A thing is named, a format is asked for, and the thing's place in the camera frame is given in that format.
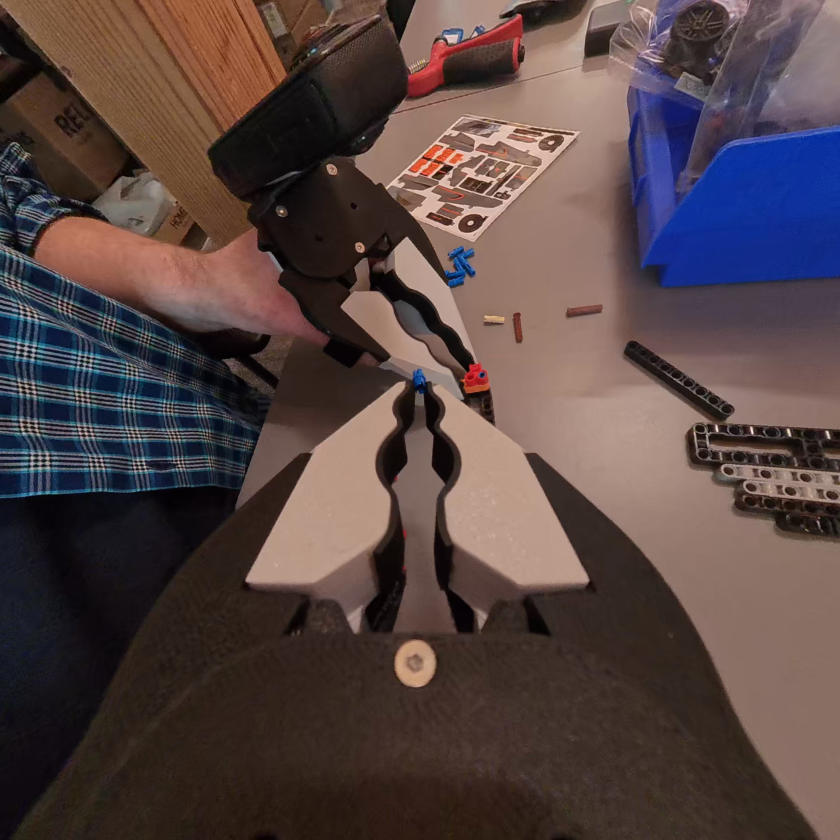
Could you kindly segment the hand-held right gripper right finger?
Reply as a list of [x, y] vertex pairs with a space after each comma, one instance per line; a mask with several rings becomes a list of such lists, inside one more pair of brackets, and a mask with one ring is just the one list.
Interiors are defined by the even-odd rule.
[[584, 589], [590, 576], [528, 454], [439, 385], [424, 404], [443, 482], [435, 573], [456, 631], [480, 629], [498, 602]]

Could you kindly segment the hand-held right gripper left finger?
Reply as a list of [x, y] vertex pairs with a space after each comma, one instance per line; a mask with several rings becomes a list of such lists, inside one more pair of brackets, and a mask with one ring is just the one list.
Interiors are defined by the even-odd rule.
[[394, 385], [325, 438], [249, 570], [251, 589], [338, 603], [355, 633], [390, 633], [406, 585], [395, 478], [407, 463], [415, 391]]

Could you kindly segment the wooden post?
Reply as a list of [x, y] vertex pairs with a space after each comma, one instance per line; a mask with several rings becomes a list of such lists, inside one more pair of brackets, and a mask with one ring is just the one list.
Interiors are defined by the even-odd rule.
[[216, 246], [249, 229], [207, 149], [286, 76], [254, 2], [2, 6]]

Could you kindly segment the long black beam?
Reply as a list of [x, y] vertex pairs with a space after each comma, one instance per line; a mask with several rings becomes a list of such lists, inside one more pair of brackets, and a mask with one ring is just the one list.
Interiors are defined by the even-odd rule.
[[726, 422], [734, 414], [732, 404], [641, 343], [628, 341], [623, 355], [704, 416]]

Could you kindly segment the light grey beam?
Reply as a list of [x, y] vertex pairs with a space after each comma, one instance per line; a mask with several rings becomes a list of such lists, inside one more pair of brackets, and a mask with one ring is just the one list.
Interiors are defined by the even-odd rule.
[[775, 482], [839, 487], [839, 473], [829, 470], [772, 468], [754, 465], [722, 465], [717, 470], [721, 480]]
[[798, 499], [839, 504], [838, 488], [822, 484], [813, 485], [801, 482], [760, 482], [746, 480], [742, 483], [741, 490], [745, 494], [756, 497]]

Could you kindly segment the short black beam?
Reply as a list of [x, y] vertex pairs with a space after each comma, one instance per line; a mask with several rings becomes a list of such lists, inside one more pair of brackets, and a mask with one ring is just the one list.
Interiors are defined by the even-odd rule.
[[773, 515], [783, 513], [804, 517], [839, 518], [839, 505], [823, 500], [778, 498], [738, 492], [734, 497], [734, 505], [742, 511], [764, 512]]
[[781, 531], [827, 539], [839, 539], [839, 517], [820, 514], [778, 513], [775, 524]]

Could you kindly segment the blue storage bin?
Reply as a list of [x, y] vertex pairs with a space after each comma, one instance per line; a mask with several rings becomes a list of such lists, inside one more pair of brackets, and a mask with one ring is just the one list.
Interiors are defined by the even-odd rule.
[[677, 193], [699, 112], [630, 87], [639, 262], [662, 287], [839, 274], [839, 128], [735, 140]]

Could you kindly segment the clear plastic parts bag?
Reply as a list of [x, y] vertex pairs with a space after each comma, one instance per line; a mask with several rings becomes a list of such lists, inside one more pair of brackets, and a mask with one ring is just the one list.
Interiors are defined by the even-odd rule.
[[695, 111], [676, 190], [687, 194], [729, 142], [838, 125], [838, 1], [712, 1], [730, 25], [708, 64], [672, 66], [664, 48], [677, 14], [694, 2], [633, 2], [609, 57], [631, 87]]

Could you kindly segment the sticker sheet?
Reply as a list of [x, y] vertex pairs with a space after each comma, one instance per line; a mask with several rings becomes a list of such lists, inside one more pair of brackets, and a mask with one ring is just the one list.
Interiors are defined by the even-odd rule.
[[417, 222], [473, 243], [579, 136], [466, 114], [386, 191]]

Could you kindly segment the cardboard box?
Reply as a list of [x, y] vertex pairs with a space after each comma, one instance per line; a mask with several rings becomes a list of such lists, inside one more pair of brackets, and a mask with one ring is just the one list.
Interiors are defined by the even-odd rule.
[[2, 140], [21, 144], [55, 193], [97, 199], [119, 177], [130, 152], [71, 87], [39, 73], [1, 107]]

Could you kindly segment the person's left hand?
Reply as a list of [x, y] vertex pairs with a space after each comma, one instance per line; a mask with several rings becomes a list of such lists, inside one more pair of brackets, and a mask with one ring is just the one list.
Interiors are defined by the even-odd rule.
[[290, 336], [324, 349], [328, 337], [302, 314], [280, 283], [280, 269], [258, 247], [249, 230], [213, 252], [184, 253], [178, 281], [166, 288], [162, 312], [190, 331], [238, 329], [269, 336]]

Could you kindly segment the white plastic bag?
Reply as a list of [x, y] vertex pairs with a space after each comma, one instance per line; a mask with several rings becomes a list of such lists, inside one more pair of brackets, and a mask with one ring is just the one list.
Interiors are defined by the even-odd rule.
[[149, 171], [121, 176], [91, 205], [111, 225], [169, 245], [180, 245], [194, 226], [186, 208]]

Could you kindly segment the dark grey box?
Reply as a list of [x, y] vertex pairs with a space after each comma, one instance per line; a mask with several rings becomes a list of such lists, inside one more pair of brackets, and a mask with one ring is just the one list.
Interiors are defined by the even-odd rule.
[[611, 1], [594, 6], [584, 35], [585, 59], [607, 56], [615, 32], [629, 21], [633, 1]]

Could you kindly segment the red handled tool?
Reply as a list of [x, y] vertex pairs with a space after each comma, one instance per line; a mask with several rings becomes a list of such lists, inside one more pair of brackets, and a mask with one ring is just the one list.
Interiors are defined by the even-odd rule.
[[508, 77], [518, 73], [526, 48], [522, 43], [523, 19], [514, 14], [498, 26], [474, 32], [450, 43], [436, 37], [427, 59], [408, 66], [408, 99], [424, 98], [440, 88]]

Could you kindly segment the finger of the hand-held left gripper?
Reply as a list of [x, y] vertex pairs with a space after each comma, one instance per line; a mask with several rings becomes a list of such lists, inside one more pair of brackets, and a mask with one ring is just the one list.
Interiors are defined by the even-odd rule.
[[420, 371], [427, 382], [443, 386], [459, 400], [465, 398], [452, 370], [436, 360], [423, 341], [406, 331], [392, 303], [382, 293], [354, 291], [342, 310], [386, 352], [387, 358], [381, 362], [383, 370], [398, 373], [409, 381], [415, 371]]
[[477, 363], [473, 344], [448, 282], [405, 238], [384, 259], [371, 260], [371, 289], [392, 304], [404, 331], [453, 373]]

